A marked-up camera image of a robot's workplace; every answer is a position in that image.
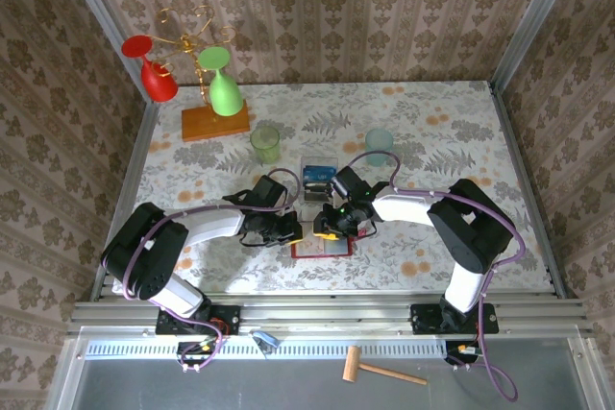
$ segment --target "plastic cup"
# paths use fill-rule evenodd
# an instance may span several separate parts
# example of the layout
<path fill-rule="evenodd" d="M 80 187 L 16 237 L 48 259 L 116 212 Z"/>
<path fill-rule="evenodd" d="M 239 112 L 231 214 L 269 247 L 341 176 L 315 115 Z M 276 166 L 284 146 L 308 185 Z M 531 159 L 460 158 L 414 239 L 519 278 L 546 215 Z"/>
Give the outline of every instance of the plastic cup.
<path fill-rule="evenodd" d="M 280 158 L 280 134 L 273 127 L 258 127 L 250 135 L 250 142 L 260 162 L 274 163 Z"/>
<path fill-rule="evenodd" d="M 391 151 L 393 148 L 393 135 L 385 129 L 370 130 L 365 135 L 365 151 Z M 366 156 L 367 163 L 380 167 L 386 162 L 386 154 L 371 154 Z"/>

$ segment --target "blue clip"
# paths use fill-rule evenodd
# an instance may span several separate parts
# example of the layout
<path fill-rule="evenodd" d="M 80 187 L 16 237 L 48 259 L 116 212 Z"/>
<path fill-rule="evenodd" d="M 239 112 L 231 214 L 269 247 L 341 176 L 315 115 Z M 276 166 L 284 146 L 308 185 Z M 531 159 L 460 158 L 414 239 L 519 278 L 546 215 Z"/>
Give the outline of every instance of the blue clip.
<path fill-rule="evenodd" d="M 253 331 L 252 332 L 252 337 L 255 338 L 255 340 L 260 340 L 263 343 L 266 343 L 267 345 L 269 345 L 271 348 L 273 349 L 277 349 L 278 346 L 280 345 L 280 340 L 278 338 L 276 338 L 275 336 L 270 335 L 269 333 L 265 333 L 264 331 Z"/>

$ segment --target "aluminum frame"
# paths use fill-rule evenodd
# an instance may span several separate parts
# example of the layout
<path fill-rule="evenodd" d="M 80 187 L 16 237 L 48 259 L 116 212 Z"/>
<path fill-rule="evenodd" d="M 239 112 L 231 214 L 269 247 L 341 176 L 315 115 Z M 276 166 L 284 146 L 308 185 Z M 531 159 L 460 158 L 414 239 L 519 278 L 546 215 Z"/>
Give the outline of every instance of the aluminum frame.
<path fill-rule="evenodd" d="M 157 105 L 148 105 L 143 112 L 143 118 L 141 119 L 141 125 L 138 129 L 133 153 L 131 154 L 128 167 L 126 168 L 126 176 L 124 177 L 122 190 L 117 198 L 117 204 L 107 234 L 107 240 L 105 241 L 105 247 L 107 247 L 122 225 L 133 213 L 136 193 L 138 192 L 138 186 L 141 181 L 141 172 L 143 171 L 143 165 L 145 165 L 145 159 L 147 158 L 147 151 L 152 140 L 152 135 L 154 134 L 156 122 L 158 121 L 158 112 L 159 107 Z M 105 268 L 98 266 L 92 291 L 89 296 L 90 301 L 98 301 L 106 276 L 107 271 Z"/>
<path fill-rule="evenodd" d="M 330 340 L 398 342 L 436 339 L 468 339 L 471 335 L 414 335 L 409 307 L 435 302 L 436 295 L 377 296 L 213 296 L 220 304 L 239 304 L 240 337 L 263 329 L 280 340 L 318 345 Z M 560 300 L 548 294 L 493 294 L 500 333 L 488 341 L 506 339 L 568 339 L 585 398 L 590 408 L 612 408 L 608 379 L 591 337 L 592 326 L 580 300 Z M 90 341 L 131 340 L 136 346 L 177 344 L 176 337 L 155 336 L 158 308 L 147 301 L 99 301 L 77 303 L 61 354 L 47 406 L 70 409 L 79 387 L 87 345 Z M 201 340 L 185 336 L 182 341 Z"/>
<path fill-rule="evenodd" d="M 105 36 L 109 39 L 113 50 L 122 61 L 122 64 L 124 64 L 124 67 L 130 74 L 133 83 L 143 96 L 143 100 L 145 100 L 148 105 L 153 105 L 152 99 L 147 94 L 147 90 L 145 90 L 145 86 L 141 80 L 141 69 L 139 62 L 137 60 L 126 58 L 121 53 L 122 43 L 124 43 L 125 37 L 114 20 L 112 10 L 108 7 L 105 0 L 86 0 L 86 3 L 96 17 L 96 20 L 103 28 L 103 33 L 105 33 Z"/>
<path fill-rule="evenodd" d="M 523 56 L 531 46 L 556 0 L 531 0 L 491 79 L 499 91 L 504 91 Z"/>
<path fill-rule="evenodd" d="M 545 224 L 542 221 L 542 216 L 540 215 L 536 197 L 533 195 L 531 189 L 528 170 L 523 162 L 523 157 L 521 156 L 521 151 L 519 150 L 519 145 L 517 144 L 517 139 L 512 129 L 512 124 L 510 122 L 510 118 L 508 117 L 504 100 L 502 99 L 502 94 L 500 93 L 500 90 L 492 84 L 489 85 L 489 88 L 491 89 L 491 95 L 493 96 L 493 103 L 495 105 L 496 112 L 500 118 L 500 126 L 504 132 L 504 139 L 506 140 L 506 145 L 508 146 L 508 151 L 510 152 L 512 165 L 515 169 L 515 173 L 517 174 L 517 178 L 519 179 L 521 192 L 526 199 L 529 220 L 531 221 L 531 225 L 536 233 L 536 242 L 540 245 L 540 249 L 544 255 L 545 263 L 553 283 L 553 288 L 555 293 L 560 298 L 568 298 L 564 280 L 561 277 L 557 262 L 555 261 L 555 256 L 553 250 L 551 249 L 551 244 L 549 243 L 549 237 L 547 236 L 547 230 L 545 229 Z"/>

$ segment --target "patterned wallpaper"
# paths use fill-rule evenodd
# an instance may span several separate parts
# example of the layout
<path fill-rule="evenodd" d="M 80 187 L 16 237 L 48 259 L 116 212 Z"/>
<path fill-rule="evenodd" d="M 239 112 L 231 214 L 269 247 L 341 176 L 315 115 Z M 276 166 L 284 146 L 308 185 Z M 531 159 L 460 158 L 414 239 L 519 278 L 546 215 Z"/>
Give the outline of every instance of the patterned wallpaper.
<path fill-rule="evenodd" d="M 42 407 L 143 101 L 84 0 L 0 0 L 0 408 Z"/>
<path fill-rule="evenodd" d="M 107 2 L 126 37 L 178 36 L 178 20 L 155 18 L 166 7 L 195 32 L 192 10 L 211 4 L 216 37 L 223 25 L 239 30 L 230 72 L 253 84 L 489 80 L 529 0 Z M 190 60 L 173 62 L 179 83 L 196 83 Z"/>
<path fill-rule="evenodd" d="M 615 0 L 557 0 L 504 99 L 615 383 Z"/>

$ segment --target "mallet handle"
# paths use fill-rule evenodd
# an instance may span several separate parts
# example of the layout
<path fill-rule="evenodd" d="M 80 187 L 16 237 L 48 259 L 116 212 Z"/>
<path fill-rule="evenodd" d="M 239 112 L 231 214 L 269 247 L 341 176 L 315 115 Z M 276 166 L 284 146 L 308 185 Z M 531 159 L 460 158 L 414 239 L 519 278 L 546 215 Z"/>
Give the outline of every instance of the mallet handle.
<path fill-rule="evenodd" d="M 419 378 L 417 376 L 412 376 L 411 374 L 400 374 L 399 372 L 395 372 L 394 370 L 383 369 L 382 367 L 376 367 L 375 365 L 369 365 L 369 364 L 363 364 L 363 363 L 359 363 L 358 367 L 362 370 L 366 370 L 367 372 L 372 372 L 374 374 L 385 374 L 386 376 L 403 379 L 411 383 L 427 385 L 426 379 Z"/>

